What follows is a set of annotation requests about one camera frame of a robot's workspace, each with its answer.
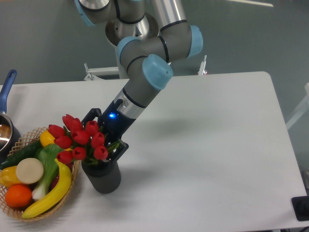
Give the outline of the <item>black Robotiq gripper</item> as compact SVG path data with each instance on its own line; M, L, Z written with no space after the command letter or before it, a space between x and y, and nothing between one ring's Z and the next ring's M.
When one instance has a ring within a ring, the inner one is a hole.
M98 117L98 124L103 127L103 133L107 134L108 142L110 142L106 146L108 156L103 160L104 162L118 161L129 148L129 145L120 139L135 119L123 115L118 110L123 102L123 100L111 102L103 113L99 108L92 108L81 121L81 124L85 126L88 121L93 121Z

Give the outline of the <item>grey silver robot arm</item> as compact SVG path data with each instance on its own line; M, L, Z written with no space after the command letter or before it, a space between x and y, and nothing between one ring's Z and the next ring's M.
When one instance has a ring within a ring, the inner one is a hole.
M173 76L170 63L201 52L202 33L188 24L182 2L154 0L156 18L145 11L142 0L77 0L76 8L87 25L106 23L106 36L115 46L126 85L104 112L91 110L103 128L105 140L90 150L87 162L111 162L125 152L121 137L163 90Z

